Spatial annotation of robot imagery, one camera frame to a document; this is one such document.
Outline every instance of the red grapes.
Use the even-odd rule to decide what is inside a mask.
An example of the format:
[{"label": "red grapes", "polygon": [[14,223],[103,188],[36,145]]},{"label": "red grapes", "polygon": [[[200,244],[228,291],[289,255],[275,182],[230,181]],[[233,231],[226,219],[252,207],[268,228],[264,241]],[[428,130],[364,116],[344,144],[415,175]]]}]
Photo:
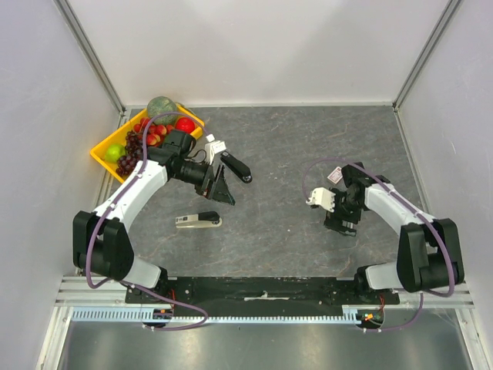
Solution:
[{"label": "red grapes", "polygon": [[128,176],[131,172],[136,168],[137,162],[139,162],[143,158],[142,151],[142,137],[134,133],[133,131],[129,131],[126,134],[126,155],[121,156],[116,164],[118,167],[116,168],[116,173],[119,176]]}]

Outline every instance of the cable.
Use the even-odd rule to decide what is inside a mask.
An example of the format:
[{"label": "cable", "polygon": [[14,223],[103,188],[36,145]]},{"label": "cable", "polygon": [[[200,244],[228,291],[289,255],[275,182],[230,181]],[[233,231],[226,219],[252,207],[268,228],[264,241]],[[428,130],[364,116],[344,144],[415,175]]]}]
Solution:
[{"label": "cable", "polygon": [[365,170],[363,167],[358,166],[356,163],[351,162],[349,160],[345,160],[344,158],[338,158],[338,157],[327,157],[327,158],[319,158],[318,160],[315,160],[314,162],[310,163],[308,168],[305,170],[303,174],[303,178],[301,180],[301,189],[303,190],[303,194],[306,200],[309,199],[308,197],[308,192],[305,184],[305,180],[307,179],[307,174],[308,171],[311,169],[311,167],[315,166],[318,163],[321,162],[342,162],[345,164],[349,164],[350,166],[356,168],[357,170],[361,171],[368,177],[371,177],[373,180],[375,180],[378,185],[380,185],[388,195],[394,197],[400,204],[402,204],[404,207],[406,207],[412,214],[414,214],[423,224],[430,230],[431,234],[435,238],[435,240],[438,243],[438,247],[440,248],[440,252],[444,257],[445,261],[445,266],[447,266],[447,273],[448,273],[448,292],[447,293],[441,293],[439,291],[432,291],[432,290],[427,290],[426,292],[437,295],[438,297],[450,297],[453,295],[454,290],[455,290],[455,278],[454,278],[454,268],[452,267],[452,261],[450,259],[450,256],[447,251],[447,247],[445,247],[444,241],[441,239],[440,235],[438,232],[434,229],[433,225],[431,225],[430,221],[426,219],[422,215],[422,211],[415,208],[412,204],[409,204],[403,197],[399,196],[395,191],[391,190],[382,180],[380,180],[376,175],[374,175],[372,172]]},{"label": "cable", "polygon": [[[206,135],[210,135],[209,130],[207,130],[206,127],[202,123],[200,123],[197,119],[193,118],[192,116],[190,116],[188,114],[185,114],[185,113],[181,113],[181,112],[166,112],[166,113],[158,114],[157,116],[154,116],[153,118],[151,118],[151,120],[147,124],[146,128],[144,129],[143,137],[146,137],[147,136],[147,132],[149,131],[149,128],[151,127],[151,125],[153,124],[153,122],[156,119],[161,118],[161,117],[164,117],[164,116],[171,116],[171,115],[184,116],[184,117],[190,118],[198,126],[200,126],[202,128],[203,132]],[[139,180],[139,178],[140,178],[139,175],[142,174],[144,172],[144,170],[146,169],[146,166],[147,166],[147,144],[146,144],[146,141],[145,140],[143,140],[142,148],[143,148],[142,166],[139,168],[139,171],[137,171],[137,174],[129,181],[128,184],[126,184],[120,190],[120,192],[118,193],[118,195],[116,195],[116,197],[113,200],[113,202],[102,213],[102,215],[100,216],[98,222],[96,223],[96,225],[94,227],[94,231],[91,234],[91,238],[89,239],[89,246],[87,247],[87,256],[86,256],[86,280],[87,280],[87,285],[90,288],[92,288],[92,289],[97,289],[101,285],[103,285],[106,282],[108,282],[108,281],[111,280],[110,278],[107,277],[107,278],[101,280],[98,284],[94,284],[92,282],[92,277],[91,277],[92,251],[94,250],[94,244],[96,243],[96,238],[98,237],[98,233],[99,233],[99,230],[101,229],[102,223],[106,220],[106,218],[108,217],[108,215],[110,214],[110,212],[113,210],[113,208],[115,207],[115,205],[117,205],[117,203],[122,199],[122,197],[125,195],[125,193],[127,191],[129,191],[129,189],[133,186],[133,184],[136,183]],[[122,283],[123,284],[127,284],[127,285],[134,285],[134,284],[129,283],[129,282],[126,282],[126,281],[122,281]],[[171,303],[171,304],[177,304],[177,305],[182,306],[182,307],[185,307],[185,308],[190,308],[192,310],[195,310],[195,311],[200,312],[204,316],[204,319],[201,320],[201,321],[199,321],[199,322],[197,322],[197,323],[190,324],[190,325],[179,326],[179,327],[176,327],[176,328],[157,328],[160,331],[178,331],[178,330],[186,330],[186,329],[196,328],[196,327],[202,325],[203,323],[205,323],[207,321],[207,319],[209,318],[209,315],[207,314],[207,312],[205,310],[203,310],[202,308],[200,308],[200,307],[193,306],[191,304],[186,304],[186,303],[178,302],[178,301],[175,301],[173,299],[165,298],[165,297],[163,297],[163,296],[161,296],[161,295],[159,295],[157,293],[154,293],[150,289],[145,288],[145,287],[143,287],[141,285],[135,284],[134,286],[137,289],[139,289],[141,291],[144,291],[147,294],[152,295],[155,298],[158,298],[158,299],[160,299],[162,301],[165,301],[165,302],[168,302],[168,303]]]},{"label": "cable", "polygon": [[372,323],[374,325],[382,326],[385,323],[385,312],[384,311],[382,311],[381,316],[382,316],[381,322],[375,321],[373,318],[369,318],[367,321],[369,321],[370,323]]},{"label": "cable", "polygon": [[200,325],[205,324],[205,322],[209,318],[209,314],[207,314],[206,310],[204,310],[204,309],[202,309],[200,307],[194,306],[192,304],[178,302],[178,301],[175,301],[174,299],[163,297],[162,295],[159,295],[156,292],[151,291],[150,289],[148,289],[146,287],[143,287],[142,285],[130,284],[130,283],[126,282],[126,281],[124,281],[123,283],[124,284],[127,284],[129,287],[135,287],[136,289],[139,289],[140,291],[143,291],[144,293],[147,293],[148,295],[152,295],[154,298],[158,298],[161,301],[165,301],[165,302],[170,303],[170,304],[177,304],[177,305],[182,306],[184,308],[189,308],[191,310],[198,311],[198,312],[200,312],[203,315],[203,319],[202,320],[200,320],[199,322],[194,322],[193,324],[183,325],[183,326],[177,326],[177,327],[173,327],[173,328],[168,328],[168,327],[165,327],[165,328],[154,328],[153,330],[157,330],[157,331],[180,331],[180,330],[187,330],[187,329],[198,328]]},{"label": "cable", "polygon": [[416,313],[414,314],[414,316],[411,320],[409,320],[408,322],[405,322],[402,325],[391,326],[389,328],[365,329],[364,332],[369,331],[370,333],[381,333],[381,332],[386,332],[386,331],[396,331],[396,330],[401,330],[401,329],[407,328],[408,326],[413,325],[413,323],[421,315],[421,312],[423,312],[423,303],[424,303],[424,294],[420,293],[419,307],[416,310]]},{"label": "cable", "polygon": [[199,153],[201,153],[201,152],[203,152],[203,154],[204,154],[204,158],[203,158],[203,160],[197,160],[197,161],[195,161],[195,160],[194,160],[194,162],[195,162],[195,163],[204,163],[204,162],[206,161],[206,158],[207,158],[207,152],[206,152],[204,149],[197,150],[197,151],[195,152],[195,154],[193,154],[192,156],[188,156],[188,157],[187,157],[187,159],[188,159],[188,160],[193,160],[193,159],[195,159],[195,158],[199,155]]}]

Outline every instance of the tag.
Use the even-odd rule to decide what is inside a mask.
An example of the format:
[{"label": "tag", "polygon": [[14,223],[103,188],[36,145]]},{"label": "tag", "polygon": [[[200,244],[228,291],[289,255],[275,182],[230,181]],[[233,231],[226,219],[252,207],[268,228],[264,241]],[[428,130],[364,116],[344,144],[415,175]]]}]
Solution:
[{"label": "tag", "polygon": [[329,176],[327,176],[327,179],[331,183],[337,184],[340,181],[340,179],[342,179],[342,172],[341,171],[342,171],[342,169],[340,167],[336,167],[336,169],[334,171],[332,171]]},{"label": "tag", "polygon": [[211,147],[214,151],[214,154],[218,154],[226,150],[226,144],[223,141],[219,141],[218,143],[213,143]]}]

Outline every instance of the tomato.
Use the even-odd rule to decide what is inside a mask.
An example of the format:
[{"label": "tomato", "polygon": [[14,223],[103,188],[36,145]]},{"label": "tomato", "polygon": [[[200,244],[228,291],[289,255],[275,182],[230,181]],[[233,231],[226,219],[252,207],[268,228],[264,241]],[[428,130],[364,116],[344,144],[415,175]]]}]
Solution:
[{"label": "tomato", "polygon": [[182,117],[176,122],[175,128],[186,133],[192,133],[195,130],[195,123],[188,117]]}]

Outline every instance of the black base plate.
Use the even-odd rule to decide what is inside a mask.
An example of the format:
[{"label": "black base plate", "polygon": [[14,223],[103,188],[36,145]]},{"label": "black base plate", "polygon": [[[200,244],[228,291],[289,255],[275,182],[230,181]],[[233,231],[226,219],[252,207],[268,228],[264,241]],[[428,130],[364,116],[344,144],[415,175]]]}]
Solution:
[{"label": "black base plate", "polygon": [[[170,278],[169,291],[177,301],[199,306],[210,316],[339,316],[345,304],[399,304],[390,291],[358,293],[352,280],[336,277],[177,277]],[[265,300],[259,298],[267,293]],[[156,304],[159,300],[137,289],[127,289],[128,304]],[[175,316],[197,316],[197,312],[176,306]]]}]

